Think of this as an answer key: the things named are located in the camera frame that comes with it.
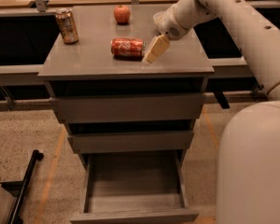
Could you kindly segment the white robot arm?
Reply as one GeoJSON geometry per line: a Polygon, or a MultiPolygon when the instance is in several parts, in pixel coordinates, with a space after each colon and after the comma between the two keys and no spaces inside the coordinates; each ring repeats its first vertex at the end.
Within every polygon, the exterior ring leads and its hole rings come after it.
{"type": "Polygon", "coordinates": [[[155,20],[144,61],[172,40],[220,18],[267,99],[237,113],[217,157],[216,224],[280,224],[280,30],[245,0],[179,0],[155,20]]]}

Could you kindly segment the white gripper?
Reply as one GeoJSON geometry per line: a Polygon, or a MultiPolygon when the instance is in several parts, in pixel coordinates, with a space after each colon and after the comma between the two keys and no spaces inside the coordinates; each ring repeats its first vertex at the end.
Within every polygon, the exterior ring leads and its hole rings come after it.
{"type": "Polygon", "coordinates": [[[163,24],[161,28],[158,28],[158,31],[161,35],[152,39],[145,52],[143,63],[152,64],[156,62],[170,47],[170,40],[178,40],[189,33],[189,29],[182,27],[176,19],[175,5],[171,5],[167,10],[163,11],[163,24]]]}

